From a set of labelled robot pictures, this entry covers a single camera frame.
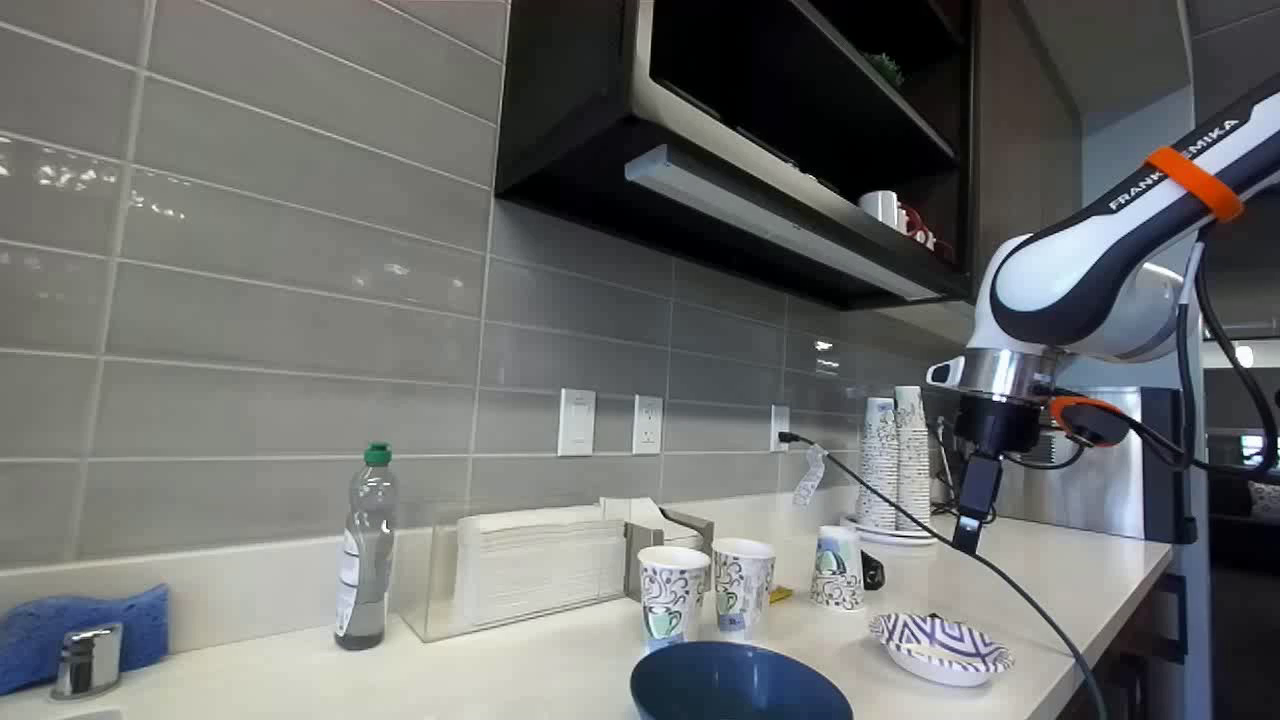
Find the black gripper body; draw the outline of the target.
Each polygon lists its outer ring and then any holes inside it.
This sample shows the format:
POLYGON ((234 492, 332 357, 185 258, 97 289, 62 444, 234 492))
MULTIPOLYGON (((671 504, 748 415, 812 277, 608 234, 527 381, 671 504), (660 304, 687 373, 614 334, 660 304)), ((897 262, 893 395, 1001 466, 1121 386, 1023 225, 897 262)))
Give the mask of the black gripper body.
POLYGON ((963 395, 956 434, 963 441, 956 506, 969 523, 984 523, 1001 496, 1003 454, 1029 451, 1039 434, 1039 407, 963 395))

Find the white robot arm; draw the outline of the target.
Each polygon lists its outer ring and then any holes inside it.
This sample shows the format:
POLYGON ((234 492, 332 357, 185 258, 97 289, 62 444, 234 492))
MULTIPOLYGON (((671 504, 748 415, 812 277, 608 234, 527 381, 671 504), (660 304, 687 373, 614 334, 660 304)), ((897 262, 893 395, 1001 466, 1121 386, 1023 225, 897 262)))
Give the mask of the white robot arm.
POLYGON ((1171 334, 1188 289, 1188 269, 1156 269, 1156 254, 1239 221, 1276 171, 1280 81, 1269 75, 1188 134, 1151 148, 1081 211, 987 254, 963 351, 924 373, 932 386, 959 395, 956 434, 969 444, 950 527, 959 552, 980 544, 1003 454, 1037 444, 1052 395, 1042 357, 1151 357, 1171 334))

